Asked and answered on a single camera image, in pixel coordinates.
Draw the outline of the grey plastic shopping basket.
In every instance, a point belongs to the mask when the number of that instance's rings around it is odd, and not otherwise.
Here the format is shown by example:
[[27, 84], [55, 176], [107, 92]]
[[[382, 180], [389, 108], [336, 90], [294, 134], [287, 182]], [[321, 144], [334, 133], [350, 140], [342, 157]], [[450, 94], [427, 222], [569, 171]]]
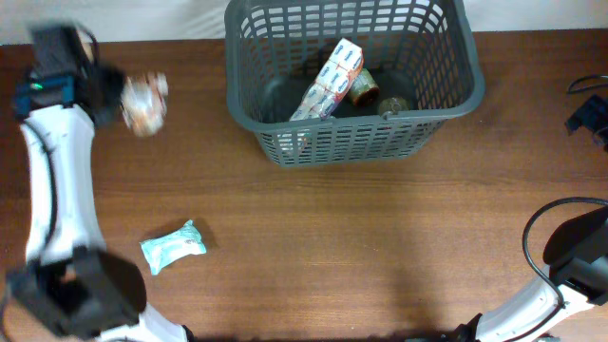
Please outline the grey plastic shopping basket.
[[232, 1], [227, 106], [282, 166], [401, 159], [485, 93], [462, 0]]

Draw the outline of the silver tin can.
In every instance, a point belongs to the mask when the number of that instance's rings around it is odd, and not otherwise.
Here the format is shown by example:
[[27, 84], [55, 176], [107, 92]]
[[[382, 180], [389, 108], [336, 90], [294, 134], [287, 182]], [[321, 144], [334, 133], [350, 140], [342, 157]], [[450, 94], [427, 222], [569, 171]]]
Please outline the silver tin can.
[[383, 100], [377, 109], [377, 113], [381, 117], [393, 116], [401, 111], [408, 111], [411, 104], [403, 97], [391, 97]]

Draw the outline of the teal wet wipes packet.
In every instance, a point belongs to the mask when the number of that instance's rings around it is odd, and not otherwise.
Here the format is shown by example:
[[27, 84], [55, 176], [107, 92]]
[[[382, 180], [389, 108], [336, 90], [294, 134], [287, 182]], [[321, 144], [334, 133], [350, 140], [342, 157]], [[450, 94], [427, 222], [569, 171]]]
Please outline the teal wet wipes packet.
[[186, 221], [175, 232], [145, 240], [140, 245], [152, 276], [157, 276], [163, 268], [183, 257], [207, 253], [193, 220]]

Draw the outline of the green lid glass jar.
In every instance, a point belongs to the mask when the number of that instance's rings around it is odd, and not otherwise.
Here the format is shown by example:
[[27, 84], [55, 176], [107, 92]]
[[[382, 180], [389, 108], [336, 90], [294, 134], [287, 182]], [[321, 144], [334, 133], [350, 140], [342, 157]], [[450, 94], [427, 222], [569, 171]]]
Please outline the green lid glass jar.
[[362, 68], [348, 92], [350, 102], [357, 107], [371, 105], [379, 96], [380, 89], [366, 68]]

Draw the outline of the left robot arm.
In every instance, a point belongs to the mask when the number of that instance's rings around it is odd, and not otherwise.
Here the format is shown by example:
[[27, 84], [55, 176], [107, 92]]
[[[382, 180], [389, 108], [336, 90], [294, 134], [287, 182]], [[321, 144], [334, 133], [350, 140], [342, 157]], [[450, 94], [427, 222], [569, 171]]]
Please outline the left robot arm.
[[13, 108], [28, 149], [31, 221], [26, 262], [8, 272], [6, 298], [57, 337], [191, 340], [149, 304], [139, 268], [107, 251], [96, 217], [91, 147], [121, 107], [124, 73], [101, 61], [95, 36], [80, 25], [29, 31], [34, 66]]

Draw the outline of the Kleenex tissue multipack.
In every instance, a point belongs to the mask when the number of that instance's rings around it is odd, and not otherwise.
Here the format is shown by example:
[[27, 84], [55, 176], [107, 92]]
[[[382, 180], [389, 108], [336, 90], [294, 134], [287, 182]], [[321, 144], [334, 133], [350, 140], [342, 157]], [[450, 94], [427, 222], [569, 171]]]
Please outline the Kleenex tissue multipack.
[[295, 157], [315, 140], [318, 127], [331, 117], [346, 97], [353, 81], [362, 69], [362, 48], [348, 39], [339, 40], [313, 80], [304, 89], [294, 83], [279, 92], [281, 119], [287, 123], [307, 122], [294, 130], [277, 134], [279, 151], [285, 157]]

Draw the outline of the beige snack bag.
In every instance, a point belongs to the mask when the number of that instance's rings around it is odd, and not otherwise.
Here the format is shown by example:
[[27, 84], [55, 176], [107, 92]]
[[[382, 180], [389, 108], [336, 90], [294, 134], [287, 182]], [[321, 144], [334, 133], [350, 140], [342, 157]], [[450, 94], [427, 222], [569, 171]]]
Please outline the beige snack bag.
[[150, 137], [161, 130], [167, 113], [167, 96], [164, 73], [147, 72], [126, 78], [122, 92], [123, 119], [137, 137]]

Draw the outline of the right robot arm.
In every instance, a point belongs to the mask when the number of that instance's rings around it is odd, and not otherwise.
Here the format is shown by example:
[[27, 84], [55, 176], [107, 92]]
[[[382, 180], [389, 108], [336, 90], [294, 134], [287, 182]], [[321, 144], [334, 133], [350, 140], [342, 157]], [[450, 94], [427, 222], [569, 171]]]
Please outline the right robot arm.
[[[547, 240], [537, 265], [528, 240], [534, 223], [565, 204], [594, 204], [570, 218]], [[522, 231], [523, 256], [536, 277], [499, 308], [477, 314], [445, 341], [539, 341], [566, 318], [607, 303], [607, 200], [556, 199], [536, 211]]]

